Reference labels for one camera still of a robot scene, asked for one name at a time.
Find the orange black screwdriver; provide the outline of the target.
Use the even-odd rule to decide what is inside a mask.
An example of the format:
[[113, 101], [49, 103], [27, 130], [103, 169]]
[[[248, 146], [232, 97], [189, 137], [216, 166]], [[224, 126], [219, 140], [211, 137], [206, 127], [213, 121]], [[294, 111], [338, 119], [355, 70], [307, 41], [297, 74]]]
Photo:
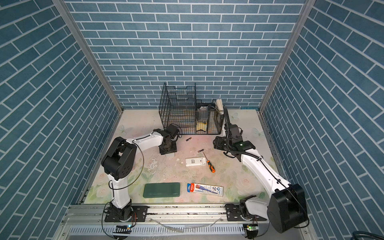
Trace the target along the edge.
[[212, 173], [215, 173], [216, 170], [215, 170], [214, 166], [212, 165], [212, 163], [210, 162], [210, 160], [207, 158], [206, 154], [205, 154], [205, 153], [203, 153], [203, 154], [204, 154], [204, 157], [206, 158], [206, 161], [207, 161], [207, 164], [208, 164], [208, 166], [209, 166], [210, 171], [211, 171]]

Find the white remote control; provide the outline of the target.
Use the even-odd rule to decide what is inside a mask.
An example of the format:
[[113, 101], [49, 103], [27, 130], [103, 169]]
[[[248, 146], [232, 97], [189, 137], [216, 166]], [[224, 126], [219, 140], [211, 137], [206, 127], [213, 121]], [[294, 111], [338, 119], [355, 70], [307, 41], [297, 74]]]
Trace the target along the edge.
[[205, 157], [186, 158], [185, 163], [187, 167], [206, 166], [207, 160]]

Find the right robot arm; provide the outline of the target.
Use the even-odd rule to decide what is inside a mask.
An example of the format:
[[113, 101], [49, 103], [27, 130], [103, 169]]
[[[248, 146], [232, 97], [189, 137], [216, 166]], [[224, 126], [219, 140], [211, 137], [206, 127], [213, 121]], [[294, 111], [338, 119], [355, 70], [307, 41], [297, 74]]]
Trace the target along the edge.
[[269, 198], [264, 203], [257, 196], [248, 196], [240, 200], [239, 211], [246, 220], [262, 217], [272, 227], [283, 233], [300, 224], [310, 223], [305, 191], [299, 184], [292, 185], [267, 164], [263, 156], [250, 141], [244, 141], [242, 131], [237, 125], [226, 123], [225, 136], [213, 141], [216, 150], [242, 163], [262, 184]]

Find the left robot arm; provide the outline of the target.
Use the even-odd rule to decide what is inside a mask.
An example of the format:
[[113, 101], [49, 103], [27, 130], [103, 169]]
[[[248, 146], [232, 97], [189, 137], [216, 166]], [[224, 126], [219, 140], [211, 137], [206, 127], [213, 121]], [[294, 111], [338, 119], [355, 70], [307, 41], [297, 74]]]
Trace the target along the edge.
[[155, 129], [144, 136], [131, 139], [117, 137], [113, 140], [102, 159], [102, 167], [113, 193], [112, 209], [130, 210], [132, 200], [128, 192], [131, 185], [128, 175], [133, 170], [137, 153], [144, 157], [145, 150], [158, 147], [161, 155], [173, 154], [177, 152], [177, 140], [182, 134], [178, 125], [170, 124], [163, 130]]

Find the yellow item in basket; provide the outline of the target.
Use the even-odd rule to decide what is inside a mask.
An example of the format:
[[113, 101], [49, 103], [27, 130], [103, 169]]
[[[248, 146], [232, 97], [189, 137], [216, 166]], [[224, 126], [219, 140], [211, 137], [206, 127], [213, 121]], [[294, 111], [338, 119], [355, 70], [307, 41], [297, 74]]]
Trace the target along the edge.
[[207, 132], [208, 121], [197, 121], [196, 123], [196, 132]]

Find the white block in basket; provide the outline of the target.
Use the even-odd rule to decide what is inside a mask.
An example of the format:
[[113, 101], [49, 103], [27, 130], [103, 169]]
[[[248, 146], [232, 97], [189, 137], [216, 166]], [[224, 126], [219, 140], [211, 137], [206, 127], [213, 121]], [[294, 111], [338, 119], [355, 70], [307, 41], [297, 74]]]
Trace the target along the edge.
[[216, 104], [216, 109], [217, 109], [217, 111], [218, 111], [221, 115], [223, 115], [223, 114], [224, 114], [224, 104], [223, 104], [222, 99], [217, 99], [217, 100], [215, 101], [215, 104]]

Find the dark green rectangular case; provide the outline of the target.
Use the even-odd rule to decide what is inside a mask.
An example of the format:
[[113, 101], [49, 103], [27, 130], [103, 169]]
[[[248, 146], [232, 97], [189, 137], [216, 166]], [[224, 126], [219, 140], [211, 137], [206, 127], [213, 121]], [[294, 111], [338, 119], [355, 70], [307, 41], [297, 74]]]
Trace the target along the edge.
[[176, 198], [180, 196], [180, 188], [180, 183], [150, 183], [145, 185], [143, 197]]

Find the toothpaste box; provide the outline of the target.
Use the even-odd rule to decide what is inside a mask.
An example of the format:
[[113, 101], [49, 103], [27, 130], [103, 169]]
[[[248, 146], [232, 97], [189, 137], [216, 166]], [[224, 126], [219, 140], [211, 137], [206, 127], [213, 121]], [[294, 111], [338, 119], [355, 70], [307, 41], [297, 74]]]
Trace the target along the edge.
[[188, 183], [187, 192], [222, 197], [224, 195], [224, 188], [221, 186]]

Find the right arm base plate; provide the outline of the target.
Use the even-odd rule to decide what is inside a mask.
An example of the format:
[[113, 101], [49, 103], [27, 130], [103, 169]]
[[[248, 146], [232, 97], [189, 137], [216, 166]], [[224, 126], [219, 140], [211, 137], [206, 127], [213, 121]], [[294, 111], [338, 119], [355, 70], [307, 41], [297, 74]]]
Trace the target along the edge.
[[251, 215], [246, 207], [243, 205], [235, 205], [235, 204], [226, 204], [224, 206], [227, 221], [228, 222], [239, 222], [239, 221], [267, 221], [267, 219], [262, 218], [258, 215]]

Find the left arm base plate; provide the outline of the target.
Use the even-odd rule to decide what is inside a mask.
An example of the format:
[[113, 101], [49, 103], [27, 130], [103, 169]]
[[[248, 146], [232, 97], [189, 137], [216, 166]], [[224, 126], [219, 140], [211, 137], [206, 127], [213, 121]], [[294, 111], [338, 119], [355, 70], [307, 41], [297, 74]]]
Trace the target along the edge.
[[110, 205], [103, 211], [104, 221], [107, 223], [144, 222], [148, 209], [148, 206], [126, 206], [123, 209], [118, 209]]

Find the aluminium front rail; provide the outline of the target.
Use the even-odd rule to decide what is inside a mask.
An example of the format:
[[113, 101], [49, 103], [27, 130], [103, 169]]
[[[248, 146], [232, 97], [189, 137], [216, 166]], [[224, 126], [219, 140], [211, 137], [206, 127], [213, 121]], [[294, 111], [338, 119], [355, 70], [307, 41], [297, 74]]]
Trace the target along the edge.
[[71, 205], [62, 220], [60, 227], [85, 226], [96, 227], [107, 225], [140, 225], [140, 224], [190, 224], [204, 225], [219, 223], [251, 223], [265, 224], [270, 220], [256, 215], [245, 217], [240, 207], [226, 203], [213, 204], [133, 204], [133, 216], [128, 220], [118, 220], [107, 210], [109, 204]]

